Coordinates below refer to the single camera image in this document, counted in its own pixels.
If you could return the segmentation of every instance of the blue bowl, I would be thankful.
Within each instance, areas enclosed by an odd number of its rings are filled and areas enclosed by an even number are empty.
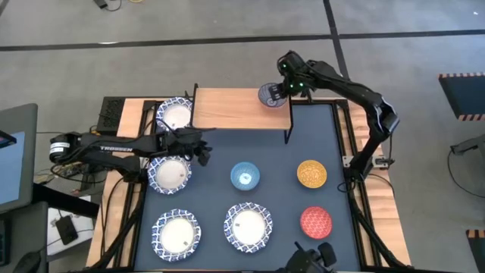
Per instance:
[[[259,170],[251,162],[237,163],[230,172],[230,181],[239,190],[252,190],[259,183]]]

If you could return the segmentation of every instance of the red plate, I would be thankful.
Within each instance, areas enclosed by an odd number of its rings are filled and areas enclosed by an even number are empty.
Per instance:
[[[324,239],[332,231],[332,218],[323,208],[312,206],[307,208],[300,218],[303,232],[313,239]]]

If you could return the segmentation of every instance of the black post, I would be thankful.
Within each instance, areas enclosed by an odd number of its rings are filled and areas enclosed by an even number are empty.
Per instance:
[[[98,216],[99,205],[34,183],[32,202],[40,201],[46,201],[50,208],[62,209],[76,215],[90,218]]]
[[[291,132],[293,131],[293,103],[291,102],[291,96],[288,96],[288,103],[289,103],[289,121],[291,122],[291,125],[289,126],[288,131],[284,131],[284,136],[285,136],[285,144],[288,144],[289,142],[289,136],[291,136]]]

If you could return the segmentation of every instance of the monitor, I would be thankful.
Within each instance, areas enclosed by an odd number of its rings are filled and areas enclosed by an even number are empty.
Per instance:
[[[0,149],[0,213],[32,202],[37,105],[0,111],[0,130],[16,139]]]

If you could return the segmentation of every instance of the computer screen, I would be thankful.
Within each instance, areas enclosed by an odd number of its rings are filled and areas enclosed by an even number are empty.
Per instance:
[[[17,143],[0,149],[0,205],[20,197],[25,133],[12,133]]]

